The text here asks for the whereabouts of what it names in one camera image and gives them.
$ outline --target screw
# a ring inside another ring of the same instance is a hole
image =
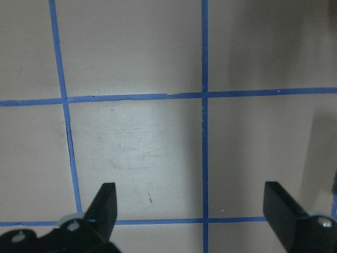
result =
[[[20,231],[17,235],[13,236],[11,242],[17,244],[18,242],[23,241],[26,238],[25,234]]]
[[[76,220],[73,223],[70,223],[67,227],[67,229],[71,232],[73,232],[73,231],[75,231],[79,228],[80,228],[80,224],[78,224]]]

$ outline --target grid line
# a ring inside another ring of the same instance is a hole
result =
[[[209,91],[209,3],[201,1],[202,27],[202,93]],[[209,99],[202,98],[202,208],[203,208],[203,253],[209,252],[209,154],[208,154]]]
[[[127,225],[164,225],[164,224],[197,224],[197,223],[239,223],[239,222],[262,222],[264,217],[233,217],[233,218],[209,218],[205,219],[154,219],[154,220],[117,220],[117,226]],[[13,221],[0,222],[0,227],[12,226],[55,226],[57,221]]]
[[[70,170],[71,170],[72,182],[73,182],[73,188],[74,188],[76,210],[77,212],[82,212],[80,188],[78,186],[75,153],[74,153],[72,132],[71,132],[71,126],[70,126],[71,118],[70,118],[70,111],[69,111],[69,103],[68,103],[67,91],[65,88],[60,36],[58,34],[55,0],[49,0],[49,10],[50,10],[50,15],[52,19],[52,33],[53,33],[53,41],[54,41],[57,75],[58,75],[58,81],[60,83],[62,107],[63,107],[63,112],[64,112],[66,132],[67,132],[68,150],[69,150],[69,157],[70,157]]]
[[[333,195],[332,197],[331,216],[332,218],[337,219],[337,196],[336,195]]]
[[[337,87],[292,88],[271,90],[246,91],[211,91],[211,92],[183,92],[179,94],[150,93],[150,94],[123,94],[123,95],[88,95],[69,96],[68,103],[90,103],[121,100],[166,100],[166,99],[202,99],[202,98],[239,98],[253,96],[282,96],[282,95],[309,95],[309,94],[337,94]],[[3,100],[1,107],[32,106],[62,104],[63,98],[31,99],[31,100]]]

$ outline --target beige floor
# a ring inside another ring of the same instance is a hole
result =
[[[56,0],[68,97],[195,93],[69,103],[84,211],[114,181],[118,220],[203,218],[201,3]],[[2,233],[12,222],[58,221],[76,201],[48,1],[0,4]],[[327,4],[209,0],[209,91],[336,87]],[[331,213],[336,91],[209,98],[208,131],[209,218],[263,216],[266,180]],[[129,253],[203,252],[203,239],[202,223],[179,220],[117,225],[112,235]],[[210,223],[208,239],[210,253],[285,252],[263,221]]]

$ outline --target black object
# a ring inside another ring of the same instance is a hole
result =
[[[336,170],[336,173],[335,173],[335,177],[333,179],[332,193],[337,195],[337,170]]]
[[[310,216],[278,182],[265,183],[263,213],[286,252],[337,252],[336,221]]]
[[[3,253],[121,253],[109,242],[117,218],[115,183],[102,184],[83,219],[71,219],[37,238],[32,230],[12,230],[0,237]]]

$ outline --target scuff mark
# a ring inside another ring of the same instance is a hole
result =
[[[20,77],[22,69],[23,69],[23,67],[20,68],[18,77]]]
[[[148,199],[149,199],[150,203],[152,204],[152,199],[151,199],[151,195],[150,195],[149,191],[147,191],[147,195],[148,195]]]
[[[175,96],[179,96],[181,93],[174,93],[174,94],[166,94],[168,97],[170,97],[170,96],[173,96],[173,97],[175,97]]]

